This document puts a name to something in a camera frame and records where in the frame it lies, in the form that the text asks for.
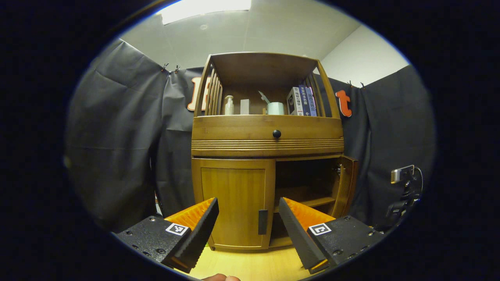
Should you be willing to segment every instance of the white block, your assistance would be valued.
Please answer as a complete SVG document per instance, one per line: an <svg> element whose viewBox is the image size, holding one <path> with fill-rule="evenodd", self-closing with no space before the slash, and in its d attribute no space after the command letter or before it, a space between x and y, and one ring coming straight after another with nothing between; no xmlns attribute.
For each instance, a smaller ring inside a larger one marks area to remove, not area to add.
<svg viewBox="0 0 500 281"><path fill-rule="evenodd" d="M239 102L239 114L250 114L250 100L242 99Z"/></svg>

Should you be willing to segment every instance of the wooden floor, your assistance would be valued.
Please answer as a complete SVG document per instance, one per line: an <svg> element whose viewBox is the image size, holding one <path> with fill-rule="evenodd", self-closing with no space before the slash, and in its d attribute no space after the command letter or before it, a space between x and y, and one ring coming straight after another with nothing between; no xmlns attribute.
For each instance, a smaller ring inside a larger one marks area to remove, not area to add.
<svg viewBox="0 0 500 281"><path fill-rule="evenodd" d="M311 276L293 246L253 252L212 251L205 247L189 275L202 279L217 273L241 281L297 281Z"/></svg>

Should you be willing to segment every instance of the blue book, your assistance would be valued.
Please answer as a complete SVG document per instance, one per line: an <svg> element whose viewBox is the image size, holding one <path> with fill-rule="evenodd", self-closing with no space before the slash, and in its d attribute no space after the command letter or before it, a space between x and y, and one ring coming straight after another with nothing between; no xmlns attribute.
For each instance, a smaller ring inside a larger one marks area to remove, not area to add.
<svg viewBox="0 0 500 281"><path fill-rule="evenodd" d="M313 96L313 89L311 89L311 87L306 87L305 92L307 94L307 101L309 109L311 111L311 116L318 116L318 114L316 113L316 102Z"/></svg>
<svg viewBox="0 0 500 281"><path fill-rule="evenodd" d="M298 90L300 92L300 99L302 101L302 110L304 111L304 116L311 116L311 109L309 108L308 95L306 93L306 86L298 85Z"/></svg>

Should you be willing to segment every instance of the wooden cabinet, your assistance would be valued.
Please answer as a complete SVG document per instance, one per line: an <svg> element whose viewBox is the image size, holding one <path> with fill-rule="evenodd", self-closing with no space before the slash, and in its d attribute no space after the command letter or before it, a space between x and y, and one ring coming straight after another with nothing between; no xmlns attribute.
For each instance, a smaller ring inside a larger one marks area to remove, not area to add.
<svg viewBox="0 0 500 281"><path fill-rule="evenodd" d="M274 211L275 160L193 159L191 169L196 202L218 198L219 215L209 245L267 249Z"/></svg>
<svg viewBox="0 0 500 281"><path fill-rule="evenodd" d="M202 112L199 97L209 76ZM321 83L331 116L326 116ZM299 84L311 87L318 116L262 114L266 103L258 91L286 104ZM234 115L224 115L222 101L228 95L234 97ZM241 99L250 99L250 114L239 114ZM343 151L336 98L317 59L252 52L209 55L196 98L191 168L195 201L218 198L219 216L208 240L212 249L291 245L278 213L281 197L333 217L345 215L358 168Z"/></svg>

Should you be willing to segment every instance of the cabinet drawer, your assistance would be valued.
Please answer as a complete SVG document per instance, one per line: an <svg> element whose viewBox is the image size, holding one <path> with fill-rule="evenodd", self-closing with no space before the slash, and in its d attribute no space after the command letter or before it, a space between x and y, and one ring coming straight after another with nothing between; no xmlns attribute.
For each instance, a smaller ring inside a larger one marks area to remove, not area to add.
<svg viewBox="0 0 500 281"><path fill-rule="evenodd" d="M281 134L276 138L273 132ZM193 120L193 156L266 157L344 151L342 122L295 115L214 115Z"/></svg>

